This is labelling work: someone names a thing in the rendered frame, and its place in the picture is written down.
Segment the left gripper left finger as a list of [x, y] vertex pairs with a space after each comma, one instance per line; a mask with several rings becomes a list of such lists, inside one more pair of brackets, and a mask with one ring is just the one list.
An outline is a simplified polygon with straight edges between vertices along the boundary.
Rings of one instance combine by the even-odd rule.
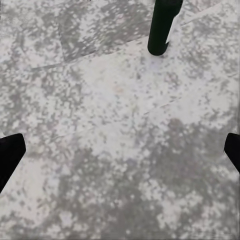
[[0, 138], [0, 193], [26, 152], [21, 133]]

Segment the pesticide atomizer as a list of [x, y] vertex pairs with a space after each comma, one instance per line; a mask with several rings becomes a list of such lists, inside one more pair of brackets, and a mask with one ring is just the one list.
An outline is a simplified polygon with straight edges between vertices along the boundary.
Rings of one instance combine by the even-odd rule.
[[155, 0], [147, 49], [162, 56], [172, 38], [184, 0]]

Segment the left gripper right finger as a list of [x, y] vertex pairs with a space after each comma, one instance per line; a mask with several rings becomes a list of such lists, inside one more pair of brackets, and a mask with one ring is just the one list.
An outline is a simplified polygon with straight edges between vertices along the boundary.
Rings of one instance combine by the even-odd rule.
[[240, 173], [240, 135], [228, 133], [224, 151]]

